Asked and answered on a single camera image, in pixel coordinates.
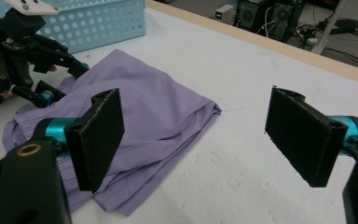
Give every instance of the floor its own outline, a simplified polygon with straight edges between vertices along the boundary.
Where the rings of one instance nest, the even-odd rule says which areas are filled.
[[[201,15],[206,18],[214,18],[215,10],[224,5],[237,6],[237,0],[165,0],[166,4],[172,7],[178,7],[183,10]],[[331,15],[333,11],[312,4],[306,4],[303,13],[299,19],[299,23],[315,23],[324,20],[325,17]],[[302,46],[302,42],[298,37],[292,37],[287,44],[295,47],[311,50],[311,46]],[[330,35],[327,42],[327,48],[321,55],[351,64],[358,67],[358,36],[353,34]]]

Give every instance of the purple cloth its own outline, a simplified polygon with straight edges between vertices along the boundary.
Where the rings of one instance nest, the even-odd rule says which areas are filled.
[[[67,95],[59,102],[20,109],[5,128],[5,148],[26,142],[41,119],[81,117],[93,95],[115,88],[126,131],[98,191],[80,191],[71,159],[57,159],[71,211],[93,198],[104,211],[130,215],[221,113],[215,102],[116,49],[78,80],[66,78],[59,89]]]

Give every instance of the desk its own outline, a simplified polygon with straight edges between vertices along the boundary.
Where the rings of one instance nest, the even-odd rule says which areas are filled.
[[[273,85],[297,91],[325,115],[358,117],[358,68],[147,1],[146,36],[76,54],[91,66],[122,49],[210,99],[222,115],[130,217],[89,201],[74,223],[344,223],[341,192],[354,162],[337,159],[312,189],[264,133]],[[64,70],[33,74],[57,85]],[[4,125],[26,104],[0,105]]]

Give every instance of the electronic equipment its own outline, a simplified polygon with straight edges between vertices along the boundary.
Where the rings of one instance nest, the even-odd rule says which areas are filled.
[[[287,42],[296,30],[305,4],[305,0],[276,0],[270,17],[273,23],[268,27],[269,37]]]
[[[272,12],[272,0],[239,0],[234,26],[256,33],[265,23],[266,14]]]
[[[338,5],[339,0],[307,0],[307,2],[319,7],[334,10]]]
[[[214,19],[216,21],[221,21],[222,23],[231,25],[233,22],[234,14],[235,14],[234,6],[224,5],[215,11]]]
[[[328,21],[320,21],[318,23],[318,28],[323,31],[327,26],[327,23]],[[336,21],[333,29],[330,32],[330,35],[339,35],[353,32],[358,32],[358,21],[343,19]]]

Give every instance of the robotic arm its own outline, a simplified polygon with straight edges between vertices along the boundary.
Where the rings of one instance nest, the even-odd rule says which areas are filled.
[[[43,13],[40,8],[46,8],[46,4],[29,1],[30,5],[42,5],[36,7],[36,12],[33,12],[31,9],[34,7],[28,4],[21,1],[12,2],[16,9],[10,9],[5,17],[0,19],[0,93],[9,91],[31,101],[37,107],[46,107],[59,101],[64,93],[45,82],[39,83],[36,90],[32,91],[34,82],[29,75],[28,62],[34,64],[34,71],[38,73],[46,73],[53,64],[68,67],[68,73],[76,78],[87,72],[88,67],[69,54],[66,46],[36,34],[46,24],[41,14],[37,14]],[[53,8],[47,10],[47,13],[58,11]]]
[[[348,223],[358,223],[358,118],[327,117],[297,92],[272,88],[266,132],[311,187],[325,187],[338,153],[355,166],[343,192]]]
[[[124,124],[118,90],[91,101],[81,118],[41,120],[28,142],[0,160],[0,223],[71,223],[56,163],[60,155],[69,153],[80,190],[101,186]]]

